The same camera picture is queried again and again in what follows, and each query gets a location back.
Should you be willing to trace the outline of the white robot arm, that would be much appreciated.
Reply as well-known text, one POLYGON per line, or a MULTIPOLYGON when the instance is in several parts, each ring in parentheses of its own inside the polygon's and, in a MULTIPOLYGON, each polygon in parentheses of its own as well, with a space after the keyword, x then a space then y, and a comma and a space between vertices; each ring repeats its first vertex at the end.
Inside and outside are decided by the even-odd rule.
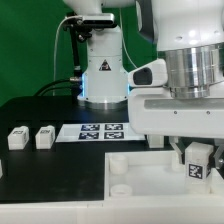
POLYGON ((131 127, 148 136, 224 139, 224 0, 64 2, 88 35, 81 101, 127 103, 131 127), (126 72, 121 29, 105 11, 129 5, 157 58, 126 72))

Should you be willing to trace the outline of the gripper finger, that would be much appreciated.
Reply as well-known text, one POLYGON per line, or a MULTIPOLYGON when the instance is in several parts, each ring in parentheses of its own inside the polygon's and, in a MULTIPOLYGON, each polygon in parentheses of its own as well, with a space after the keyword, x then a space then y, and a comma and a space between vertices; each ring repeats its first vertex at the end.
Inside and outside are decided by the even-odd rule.
POLYGON ((178 155, 178 160, 180 164, 184 163, 184 152, 186 147, 184 146, 182 139, 177 136, 171 136, 169 138, 169 143, 172 146, 172 148, 176 151, 178 155))
POLYGON ((214 154, 215 167, 221 169, 224 165, 224 139, 215 139, 214 143, 217 147, 214 154))

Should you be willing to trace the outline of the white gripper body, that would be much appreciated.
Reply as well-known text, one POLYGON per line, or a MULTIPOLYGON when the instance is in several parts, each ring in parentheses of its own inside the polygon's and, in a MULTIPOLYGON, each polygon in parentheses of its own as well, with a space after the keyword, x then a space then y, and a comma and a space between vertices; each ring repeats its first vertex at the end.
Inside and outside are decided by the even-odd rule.
POLYGON ((224 99, 178 100, 164 88, 136 88, 128 98, 128 117, 136 133, 224 138, 224 99))

